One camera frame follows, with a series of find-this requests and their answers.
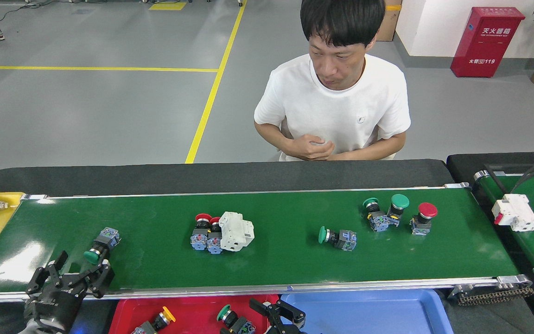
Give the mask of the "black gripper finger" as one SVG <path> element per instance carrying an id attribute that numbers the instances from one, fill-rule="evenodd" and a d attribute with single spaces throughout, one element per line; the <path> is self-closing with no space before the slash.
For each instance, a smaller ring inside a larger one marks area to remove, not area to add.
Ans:
<path id="1" fill-rule="evenodd" d="M 258 302 L 258 300 L 254 298 L 250 298 L 249 306 L 252 310 L 256 311 L 260 315 L 266 317 L 269 321 L 270 325 L 276 325 L 277 319 L 278 319 L 278 313 L 277 313 L 277 301 L 270 303 L 270 302 Z"/>
<path id="2" fill-rule="evenodd" d="M 32 296 L 44 292 L 44 285 L 47 279 L 50 279 L 50 285 L 47 285 L 46 288 L 61 290 L 62 279 L 60 278 L 59 271 L 63 268 L 67 259 L 67 252 L 62 251 L 56 260 L 49 262 L 44 267 L 36 268 L 27 285 L 26 294 Z"/>
<path id="3" fill-rule="evenodd" d="M 65 274 L 65 292 L 83 299 L 88 295 L 102 298 L 114 278 L 114 271 L 108 260 L 83 271 Z"/>
<path id="4" fill-rule="evenodd" d="M 279 318 L 287 319 L 298 328 L 305 326 L 305 313 L 295 306 L 284 301 L 277 301 L 277 312 Z"/>

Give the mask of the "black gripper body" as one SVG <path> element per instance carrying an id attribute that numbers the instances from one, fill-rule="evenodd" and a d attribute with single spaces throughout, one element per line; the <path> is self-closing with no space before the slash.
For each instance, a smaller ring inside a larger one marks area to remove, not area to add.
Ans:
<path id="1" fill-rule="evenodd" d="M 61 288 L 48 285 L 37 292 L 27 290 L 29 299 L 25 305 L 26 331 L 70 331 L 87 294 L 87 286 Z"/>
<path id="2" fill-rule="evenodd" d="M 267 328 L 267 334 L 303 334 L 301 331 L 303 327 L 303 322 L 284 324 L 276 321 Z"/>

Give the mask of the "person's right hand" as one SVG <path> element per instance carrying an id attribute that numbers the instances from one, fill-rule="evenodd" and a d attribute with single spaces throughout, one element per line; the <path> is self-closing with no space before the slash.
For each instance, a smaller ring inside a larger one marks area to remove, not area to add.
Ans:
<path id="1" fill-rule="evenodd" d="M 303 135 L 292 141 L 289 155 L 304 161 L 325 161 L 332 156 L 334 149 L 332 141 L 315 135 Z"/>

